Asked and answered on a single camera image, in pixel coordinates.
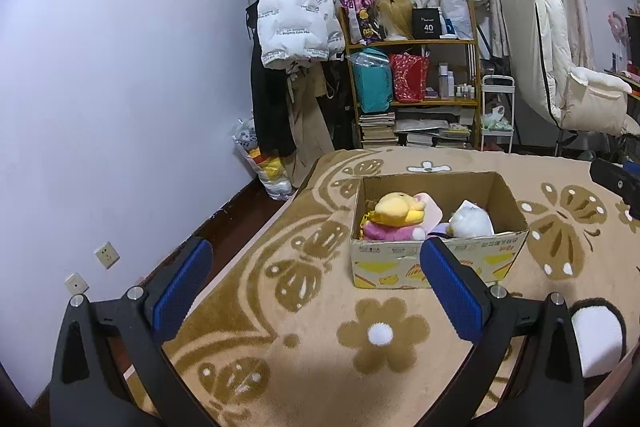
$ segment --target pink plush toy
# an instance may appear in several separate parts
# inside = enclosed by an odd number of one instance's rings
[[[412,227],[388,227],[367,221],[362,227],[366,241],[424,241],[442,220],[442,210],[430,195],[421,192],[414,196],[416,201],[424,201],[424,220]]]

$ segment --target blanket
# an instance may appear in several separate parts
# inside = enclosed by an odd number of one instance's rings
[[[324,156],[164,350],[226,427],[413,426],[470,344],[457,338],[429,289],[354,288],[350,223],[360,176],[434,171],[499,172],[531,230],[504,286],[532,299],[559,291],[569,305],[603,299],[626,323],[633,346],[640,333],[640,221],[620,197],[591,182],[589,167],[436,148]],[[520,345],[512,341],[479,412],[495,406]],[[153,412],[136,375],[129,386]]]

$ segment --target red bag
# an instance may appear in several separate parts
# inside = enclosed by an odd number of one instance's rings
[[[431,54],[426,57],[391,54],[389,59],[394,77],[396,100],[398,102],[421,102],[424,100]]]

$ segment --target metal screw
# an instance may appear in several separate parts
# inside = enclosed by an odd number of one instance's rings
[[[500,286],[496,284],[491,286],[491,295],[493,295],[496,299],[504,299],[507,296],[507,290],[504,286]]]
[[[137,301],[145,294],[145,291],[140,286],[133,286],[133,288],[129,288],[127,292],[127,298],[132,301]]]
[[[559,294],[558,292],[553,292],[551,294],[551,302],[556,306],[562,306],[564,304],[564,297],[562,297],[562,294]]]
[[[74,308],[78,308],[78,306],[82,304],[82,302],[84,302],[84,296],[78,294],[71,297],[69,304],[71,304]]]

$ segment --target wall socket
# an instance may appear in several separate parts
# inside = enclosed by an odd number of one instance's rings
[[[78,295],[79,293],[84,293],[89,289],[89,285],[84,281],[79,273],[74,273],[67,277],[65,285],[71,295]]]
[[[113,248],[109,242],[106,242],[98,248],[98,250],[95,251],[95,256],[107,270],[110,269],[120,258],[118,252],[116,252],[115,248]]]

